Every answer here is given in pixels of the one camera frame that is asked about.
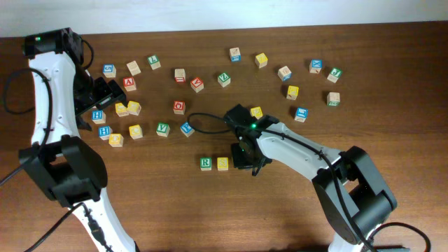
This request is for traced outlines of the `green R letter block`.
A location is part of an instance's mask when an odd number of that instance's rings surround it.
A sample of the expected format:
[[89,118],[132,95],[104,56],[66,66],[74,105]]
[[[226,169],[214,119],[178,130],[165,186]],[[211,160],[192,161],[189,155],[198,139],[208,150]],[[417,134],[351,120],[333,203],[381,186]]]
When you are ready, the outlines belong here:
[[210,157],[201,157],[199,159],[199,167],[202,171],[211,171],[212,159]]

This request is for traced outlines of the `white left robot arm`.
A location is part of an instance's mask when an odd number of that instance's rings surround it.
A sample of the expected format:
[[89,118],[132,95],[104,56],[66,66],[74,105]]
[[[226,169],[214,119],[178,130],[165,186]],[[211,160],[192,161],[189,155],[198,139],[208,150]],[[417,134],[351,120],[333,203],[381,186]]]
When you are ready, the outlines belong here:
[[25,38],[23,52],[33,73],[36,119],[31,148],[19,152],[20,163],[49,200],[77,217],[99,251],[138,251],[109,201],[102,157],[79,134],[91,128],[81,118],[83,113],[127,103],[114,80],[93,78],[87,72],[85,44],[70,28]]

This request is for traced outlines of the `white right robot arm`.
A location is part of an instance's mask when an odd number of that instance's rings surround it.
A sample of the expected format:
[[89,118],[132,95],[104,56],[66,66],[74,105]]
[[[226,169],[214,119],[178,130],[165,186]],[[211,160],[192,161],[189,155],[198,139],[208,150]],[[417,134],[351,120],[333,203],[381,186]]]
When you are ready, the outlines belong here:
[[329,251],[368,251],[367,240],[398,203],[370,156],[357,146],[347,151],[317,144],[277,118],[260,119],[238,104],[224,116],[238,139],[234,166],[257,176],[276,160],[310,180],[335,231]]

